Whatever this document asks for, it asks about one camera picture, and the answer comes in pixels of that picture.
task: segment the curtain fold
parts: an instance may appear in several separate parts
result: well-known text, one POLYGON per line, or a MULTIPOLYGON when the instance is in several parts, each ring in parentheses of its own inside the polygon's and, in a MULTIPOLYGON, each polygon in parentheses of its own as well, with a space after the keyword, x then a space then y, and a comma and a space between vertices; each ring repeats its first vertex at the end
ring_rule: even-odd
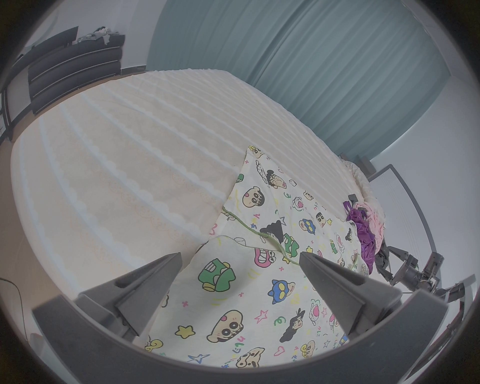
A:
POLYGON ((147 69, 186 68, 229 71, 351 159, 387 148, 450 76, 400 0, 168 0, 147 69))

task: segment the purple satin fabric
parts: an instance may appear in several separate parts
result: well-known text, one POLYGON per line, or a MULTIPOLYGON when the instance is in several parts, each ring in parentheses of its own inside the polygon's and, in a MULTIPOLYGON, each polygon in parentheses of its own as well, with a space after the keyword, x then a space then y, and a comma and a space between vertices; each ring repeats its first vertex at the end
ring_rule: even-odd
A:
POLYGON ((357 235, 361 244, 361 258, 367 264, 369 274, 371 274, 375 263, 375 235, 370 232, 370 225, 365 220, 365 212, 352 208, 349 201, 345 201, 343 206, 348 213, 347 220, 353 221, 357 227, 357 235))

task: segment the cartoon print shirt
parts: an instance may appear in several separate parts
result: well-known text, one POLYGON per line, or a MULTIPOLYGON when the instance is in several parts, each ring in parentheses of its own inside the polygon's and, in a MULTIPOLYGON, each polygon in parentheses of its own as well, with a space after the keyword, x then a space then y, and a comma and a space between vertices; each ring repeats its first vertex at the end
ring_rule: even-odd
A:
POLYGON ((315 252, 362 273, 359 249, 354 225, 249 147, 211 239, 173 282, 145 348, 223 368, 285 364, 337 348, 347 338, 295 262, 300 252, 315 252))

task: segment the bed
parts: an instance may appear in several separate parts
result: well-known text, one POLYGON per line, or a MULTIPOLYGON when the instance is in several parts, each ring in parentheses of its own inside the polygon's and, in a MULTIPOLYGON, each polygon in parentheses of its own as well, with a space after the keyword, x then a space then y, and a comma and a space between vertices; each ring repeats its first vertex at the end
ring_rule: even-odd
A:
POLYGON ((146 72, 74 95, 12 151, 12 188, 42 267, 69 298, 210 236, 249 145, 344 218, 361 183, 281 105, 217 70, 146 72))

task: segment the cable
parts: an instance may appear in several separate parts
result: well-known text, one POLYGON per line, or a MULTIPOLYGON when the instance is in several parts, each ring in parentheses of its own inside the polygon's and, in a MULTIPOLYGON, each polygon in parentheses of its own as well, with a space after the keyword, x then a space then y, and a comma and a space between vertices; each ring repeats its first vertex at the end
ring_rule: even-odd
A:
POLYGON ((15 288, 17 288, 18 296, 20 296, 20 307, 22 308, 22 321, 23 321, 23 323, 24 323, 25 339, 26 339, 26 341, 28 342, 27 329, 25 328, 24 305, 23 305, 23 303, 22 303, 22 295, 20 294, 20 290, 18 289, 17 285, 16 285, 13 281, 4 279, 3 277, 0 277, 0 280, 6 281, 7 283, 10 283, 10 284, 13 284, 13 285, 15 286, 15 288))

